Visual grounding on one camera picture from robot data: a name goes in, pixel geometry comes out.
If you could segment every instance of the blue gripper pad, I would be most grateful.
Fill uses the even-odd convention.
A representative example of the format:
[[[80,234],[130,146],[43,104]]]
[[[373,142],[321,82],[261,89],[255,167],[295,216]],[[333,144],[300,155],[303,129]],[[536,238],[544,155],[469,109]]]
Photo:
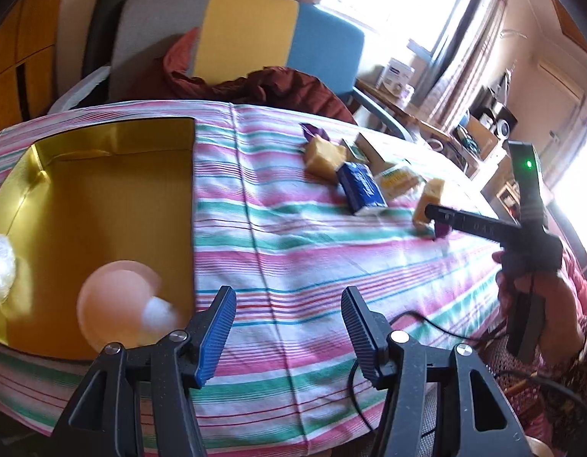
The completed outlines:
[[[394,374],[387,344],[389,323],[384,316],[368,309],[356,287],[347,287],[342,292],[340,306],[361,372],[374,387],[379,387],[384,376]]]
[[[215,374],[236,315],[236,292],[231,287],[221,287],[210,308],[200,314],[208,314],[212,318],[198,347],[198,363],[194,375],[198,387],[204,386]]]

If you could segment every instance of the white container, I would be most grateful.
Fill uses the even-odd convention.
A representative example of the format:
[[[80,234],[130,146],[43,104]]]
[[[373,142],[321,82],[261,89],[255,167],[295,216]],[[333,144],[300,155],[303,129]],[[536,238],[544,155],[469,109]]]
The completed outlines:
[[[414,74],[414,69],[405,63],[391,58],[389,65],[384,67],[380,79],[378,80],[378,87],[383,88],[393,96],[399,97],[402,91],[411,80]]]

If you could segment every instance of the metal screw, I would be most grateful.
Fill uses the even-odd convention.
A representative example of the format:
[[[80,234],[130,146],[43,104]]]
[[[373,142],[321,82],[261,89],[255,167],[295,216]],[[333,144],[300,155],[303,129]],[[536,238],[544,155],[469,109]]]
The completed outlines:
[[[403,331],[402,329],[397,329],[392,332],[391,340],[393,342],[397,342],[398,344],[404,344],[410,339],[410,336]]]
[[[118,342],[112,342],[111,344],[105,345],[103,350],[105,351],[105,354],[112,356],[122,350],[122,344],[119,344]]]
[[[456,346],[456,352],[458,352],[462,356],[470,356],[473,352],[473,349],[470,345],[467,344],[459,344]]]
[[[171,342],[183,342],[187,338],[187,333],[182,329],[176,329],[170,332],[168,339]]]

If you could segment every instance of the chair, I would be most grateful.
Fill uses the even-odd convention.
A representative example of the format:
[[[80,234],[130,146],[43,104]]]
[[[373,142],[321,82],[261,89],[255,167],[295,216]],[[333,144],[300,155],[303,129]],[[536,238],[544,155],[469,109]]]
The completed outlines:
[[[294,0],[126,0],[110,64],[84,77],[50,113],[81,102],[88,106],[88,95],[107,79],[107,102],[121,100],[151,62],[194,27],[201,33],[189,63],[191,77],[217,84],[267,66],[291,67],[318,77],[345,102],[354,98],[390,133],[412,141],[400,123],[354,87],[362,30]]]

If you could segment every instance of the black cable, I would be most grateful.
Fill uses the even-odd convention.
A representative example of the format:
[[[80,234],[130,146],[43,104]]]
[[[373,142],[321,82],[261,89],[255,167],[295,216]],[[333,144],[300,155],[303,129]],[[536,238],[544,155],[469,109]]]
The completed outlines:
[[[583,409],[584,414],[587,414],[587,404],[583,401],[583,399],[578,396],[575,392],[568,389],[567,387],[557,383],[550,378],[542,377],[541,375],[529,375],[522,371],[517,371],[515,369],[505,369],[503,371],[499,371],[495,374],[495,378],[500,378],[501,376],[513,376],[516,378],[521,378],[523,380],[529,381],[529,383],[533,383],[542,387],[545,387],[548,390],[554,390],[559,392],[561,395],[564,395],[569,400],[572,400],[575,404],[577,404],[581,409]]]
[[[504,333],[502,335],[498,335],[498,332],[501,331],[502,327],[504,326],[504,323],[499,325],[499,328],[497,328],[497,330],[492,335],[488,335],[486,337],[477,338],[477,337],[468,337],[465,335],[460,335],[458,333],[454,333],[452,331],[449,331],[449,330],[443,328],[442,326],[439,326],[437,323],[433,323],[429,318],[427,318],[425,315],[419,313],[418,311],[404,311],[403,313],[395,316],[395,318],[393,318],[389,322],[389,324],[391,326],[393,326],[394,323],[398,322],[404,316],[413,316],[417,319],[420,319],[420,320],[428,323],[433,328],[436,328],[443,333],[446,333],[446,334],[453,336],[453,337],[456,337],[456,338],[460,338],[462,340],[472,340],[473,342],[484,343],[484,342],[487,342],[490,340],[498,340],[498,339],[503,338],[507,335],[506,333]],[[348,374],[348,381],[346,384],[346,392],[350,398],[350,401],[352,401],[352,405],[353,405],[353,407],[355,407],[355,410],[358,413],[359,417],[365,423],[365,426],[367,426],[367,428],[373,433],[374,428],[372,428],[371,424],[369,424],[369,421],[367,420],[367,418],[363,414],[363,411],[361,410],[361,407],[359,407],[357,397],[355,395],[355,390],[354,390],[353,385],[354,385],[355,373],[357,372],[358,367],[359,367],[358,360],[355,360],[355,362],[352,363],[352,367],[350,368],[350,372]],[[433,431],[435,431],[434,428],[426,434],[423,433],[421,438],[424,438],[425,436],[430,435]]]

